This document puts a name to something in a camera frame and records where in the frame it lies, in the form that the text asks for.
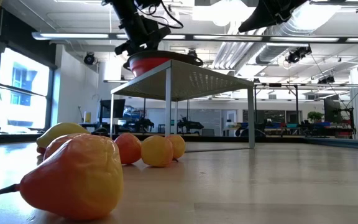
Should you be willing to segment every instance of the wooden floor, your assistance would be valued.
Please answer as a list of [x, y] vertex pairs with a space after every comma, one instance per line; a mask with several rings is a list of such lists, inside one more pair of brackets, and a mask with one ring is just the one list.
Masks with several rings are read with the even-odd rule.
[[[0, 146], [0, 188], [20, 181], [36, 163], [35, 144]], [[118, 207], [92, 223], [358, 223], [356, 149], [257, 144], [256, 150], [189, 153], [163, 169], [125, 166], [124, 182]], [[14, 193], [0, 196], [5, 223], [71, 222], [33, 209]]]

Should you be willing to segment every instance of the ventilation duct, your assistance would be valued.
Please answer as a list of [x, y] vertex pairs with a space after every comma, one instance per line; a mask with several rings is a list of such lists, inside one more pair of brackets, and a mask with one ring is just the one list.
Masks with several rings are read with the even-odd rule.
[[[306, 2], [294, 10], [288, 22], [267, 28], [263, 35], [310, 35], [325, 24], [340, 8], [340, 6], [315, 6]], [[250, 63], [253, 58], [257, 64], [272, 63], [287, 50], [288, 46], [274, 46], [265, 43], [254, 44], [241, 62], [236, 65], [235, 69], [239, 71], [244, 65]]]

